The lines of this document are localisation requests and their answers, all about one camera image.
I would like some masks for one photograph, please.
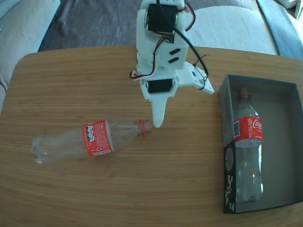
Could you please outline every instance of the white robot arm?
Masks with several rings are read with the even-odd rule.
[[[146,100],[151,101],[153,122],[160,127],[164,120],[166,102],[174,97],[178,87],[192,86],[209,94],[214,89],[205,71],[186,62],[188,44],[169,25],[166,19],[188,39],[188,31],[195,22],[195,13],[185,0],[143,0],[137,16],[137,72],[132,80],[139,80]],[[186,25],[188,8],[193,21]]]

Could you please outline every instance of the wood grain surface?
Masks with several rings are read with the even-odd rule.
[[[303,62],[201,48],[217,93],[180,88],[164,124],[114,154],[50,166],[34,163],[32,139],[104,118],[152,119],[134,46],[40,52],[15,69],[0,117],[2,227],[303,226],[303,203],[223,214],[223,144],[218,89],[227,74],[298,84]],[[192,53],[190,62],[196,59]]]

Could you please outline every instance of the black box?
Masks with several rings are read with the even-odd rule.
[[[263,197],[236,203],[233,113],[237,91],[247,88],[263,121]],[[303,201],[303,111],[296,84],[228,75],[220,88],[224,146],[224,213],[267,210]]]

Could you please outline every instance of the coca-cola bottle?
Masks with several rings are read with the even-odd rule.
[[[101,120],[57,135],[38,136],[33,140],[32,153],[39,164],[64,158],[94,157],[112,153],[134,138],[150,132],[149,121]]]
[[[263,195],[261,177],[262,121],[250,100],[250,92],[238,92],[239,108],[235,117],[236,201],[259,201]]]

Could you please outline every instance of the red label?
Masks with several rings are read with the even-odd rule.
[[[242,117],[233,123],[235,141],[246,139],[263,139],[262,121],[259,117]]]
[[[108,139],[105,120],[83,125],[82,135],[89,156],[99,156],[113,152]]]

